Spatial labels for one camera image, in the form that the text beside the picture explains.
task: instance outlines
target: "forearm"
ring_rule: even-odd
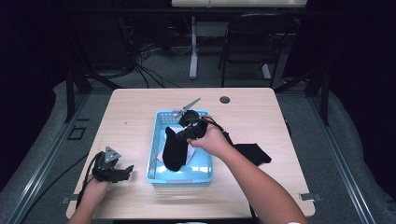
[[[68,224],[91,223],[95,208],[96,207],[94,206],[94,204],[81,202],[75,214],[73,214],[73,216],[70,217]]]
[[[289,193],[271,176],[229,146],[219,158],[228,166],[247,200],[264,223],[306,223]]]

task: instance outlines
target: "blue tray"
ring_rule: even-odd
[[[200,116],[207,116],[205,110],[196,110]],[[154,187],[201,187],[208,186],[213,178],[212,156],[200,147],[195,149],[189,163],[183,165],[179,171],[166,169],[157,156],[165,144],[165,129],[180,128],[172,110],[158,111],[155,116],[154,130],[151,139],[151,148],[148,156],[146,179]]]

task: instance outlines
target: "table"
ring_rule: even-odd
[[[172,7],[305,7],[307,0],[172,0]],[[195,17],[191,20],[191,63],[190,63],[190,79],[197,78],[198,66],[198,49],[196,48],[196,36],[224,36],[228,22],[218,22],[211,24],[210,22],[197,22]],[[197,31],[198,27],[202,27],[201,32]]]
[[[230,103],[219,98],[227,96]],[[235,144],[257,143],[273,160],[260,166],[291,194],[306,216],[315,213],[304,175],[291,143],[274,91],[267,88],[120,89],[115,90],[93,141],[75,193],[79,193],[92,158],[112,147],[121,154],[116,166],[133,164],[129,180],[110,186],[94,218],[203,219],[250,217],[248,201],[225,164],[213,157],[214,177],[208,187],[154,188],[146,180],[155,114],[181,109],[201,97],[192,109],[206,109]],[[71,202],[67,216],[75,211]]]
[[[305,7],[307,0],[172,0],[173,7]]]

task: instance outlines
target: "chair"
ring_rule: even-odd
[[[293,19],[279,14],[250,13],[230,21],[219,61],[219,69],[222,67],[221,87],[224,87],[227,63],[255,63],[260,65],[259,70],[269,63],[274,65],[269,85],[272,88],[282,44],[293,28]]]

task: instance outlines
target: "black sock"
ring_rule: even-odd
[[[259,166],[262,163],[271,162],[271,157],[267,155],[259,145],[255,144],[235,144],[234,147],[253,164]]]
[[[166,142],[163,149],[163,163],[171,171],[180,170],[182,165],[186,164],[187,141],[178,141],[176,133],[169,127],[166,127]]]

